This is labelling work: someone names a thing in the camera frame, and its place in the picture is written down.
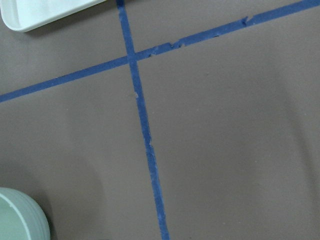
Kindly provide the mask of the green bowl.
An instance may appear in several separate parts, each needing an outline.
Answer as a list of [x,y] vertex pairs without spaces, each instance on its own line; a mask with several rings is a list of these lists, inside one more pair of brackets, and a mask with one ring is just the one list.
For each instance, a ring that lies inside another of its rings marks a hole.
[[2,240],[49,240],[50,227],[39,204],[12,188],[0,189],[0,238]]

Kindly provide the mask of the cream bear tray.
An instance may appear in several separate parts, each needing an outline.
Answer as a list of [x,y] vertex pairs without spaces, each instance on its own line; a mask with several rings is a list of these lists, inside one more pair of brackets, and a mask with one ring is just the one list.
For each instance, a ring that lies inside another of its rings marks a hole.
[[16,32],[28,32],[102,3],[102,0],[2,0],[4,24]]

